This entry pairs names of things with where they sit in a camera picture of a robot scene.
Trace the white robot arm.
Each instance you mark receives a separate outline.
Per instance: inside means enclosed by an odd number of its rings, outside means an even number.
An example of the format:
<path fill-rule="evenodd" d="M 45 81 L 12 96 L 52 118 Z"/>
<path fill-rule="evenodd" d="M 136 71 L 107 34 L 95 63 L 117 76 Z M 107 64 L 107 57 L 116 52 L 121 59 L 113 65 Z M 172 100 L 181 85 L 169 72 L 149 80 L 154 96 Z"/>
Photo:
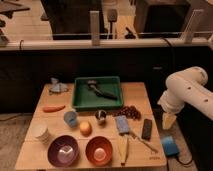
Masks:
<path fill-rule="evenodd" d="M 157 102 L 163 109 L 164 130 L 172 127 L 177 114 L 186 103 L 213 120 L 213 92 L 205 88 L 207 82 L 207 72 L 198 66 L 175 72 L 167 77 L 165 81 L 167 89 Z"/>

